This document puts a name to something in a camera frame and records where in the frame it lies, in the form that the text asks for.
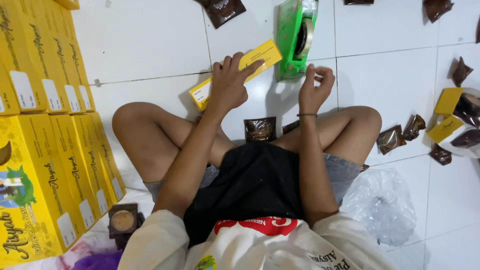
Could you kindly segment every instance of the white tile floor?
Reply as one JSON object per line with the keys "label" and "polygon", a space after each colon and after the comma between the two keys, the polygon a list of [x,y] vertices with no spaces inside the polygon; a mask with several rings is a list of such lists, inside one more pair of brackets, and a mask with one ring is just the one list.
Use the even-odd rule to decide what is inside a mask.
{"label": "white tile floor", "polygon": [[[187,91],[211,75],[211,64],[275,38],[277,5],[283,0],[242,2],[247,12],[215,30],[193,0],[114,0],[110,8],[102,1],[80,0],[82,8],[73,12],[77,37],[89,82],[103,83],[92,91],[128,187],[144,189],[111,130],[113,113],[128,102],[149,101],[190,120],[198,115]],[[442,89],[453,86],[450,67],[459,56],[475,69],[463,86],[480,89],[480,44],[474,44],[478,0],[457,0],[434,24],[424,19],[419,0],[342,3],[320,0],[309,54],[309,62],[337,75],[321,112],[368,105],[381,113],[383,129],[405,125],[413,113],[429,122]],[[276,83],[273,69],[251,80],[249,100],[222,123],[226,134],[241,141],[242,120],[266,116],[277,117],[281,134],[281,126],[296,120],[299,85]],[[367,159],[403,175],[417,213],[407,244],[382,248],[399,269],[474,269],[480,262],[480,165],[454,157],[442,167],[427,155],[430,146],[422,132],[386,156],[374,147]],[[127,197],[149,200],[138,190]],[[152,205],[146,203],[143,212]]]}

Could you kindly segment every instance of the tape roll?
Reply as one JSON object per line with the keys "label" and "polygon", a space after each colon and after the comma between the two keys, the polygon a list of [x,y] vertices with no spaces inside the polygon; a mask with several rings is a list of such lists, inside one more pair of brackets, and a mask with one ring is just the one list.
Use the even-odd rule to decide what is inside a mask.
{"label": "tape roll", "polygon": [[310,18],[303,18],[300,31],[297,34],[297,45],[295,46],[295,56],[303,58],[308,55],[313,41],[313,23]]}

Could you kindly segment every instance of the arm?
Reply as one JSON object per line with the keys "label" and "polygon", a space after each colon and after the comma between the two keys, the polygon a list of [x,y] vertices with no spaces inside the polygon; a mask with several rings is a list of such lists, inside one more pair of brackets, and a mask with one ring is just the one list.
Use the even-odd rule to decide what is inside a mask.
{"label": "arm", "polygon": [[[322,84],[313,85],[317,80]],[[300,105],[300,197],[306,222],[315,222],[338,213],[325,167],[322,143],[316,128],[316,114],[332,90],[335,77],[331,69],[308,66],[305,83],[299,94]]]}
{"label": "arm", "polygon": [[243,86],[245,79],[253,74],[264,61],[259,60],[245,71],[238,70],[243,53],[233,58],[227,56],[223,66],[214,64],[210,100],[202,120],[181,152],[165,174],[164,184],[154,205],[153,212],[170,210],[183,219],[185,211],[193,202],[202,181],[212,149],[216,131],[225,115],[243,104],[248,94]]}

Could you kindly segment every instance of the red logo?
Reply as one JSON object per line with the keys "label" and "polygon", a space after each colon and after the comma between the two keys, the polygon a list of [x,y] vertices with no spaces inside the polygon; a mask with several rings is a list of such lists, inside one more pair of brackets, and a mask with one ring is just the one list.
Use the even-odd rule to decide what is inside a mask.
{"label": "red logo", "polygon": [[217,221],[215,234],[223,227],[233,227],[237,222],[244,228],[254,229],[268,236],[288,235],[297,227],[298,220],[278,217],[257,218],[246,221]]}

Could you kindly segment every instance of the white t-shirt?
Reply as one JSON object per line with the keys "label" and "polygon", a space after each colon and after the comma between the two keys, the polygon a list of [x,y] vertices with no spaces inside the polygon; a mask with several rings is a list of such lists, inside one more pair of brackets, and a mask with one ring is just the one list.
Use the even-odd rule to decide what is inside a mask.
{"label": "white t-shirt", "polygon": [[266,217],[217,221],[205,243],[188,247],[183,220],[168,210],[130,238],[119,270],[394,269],[365,228],[338,213],[315,223]]}

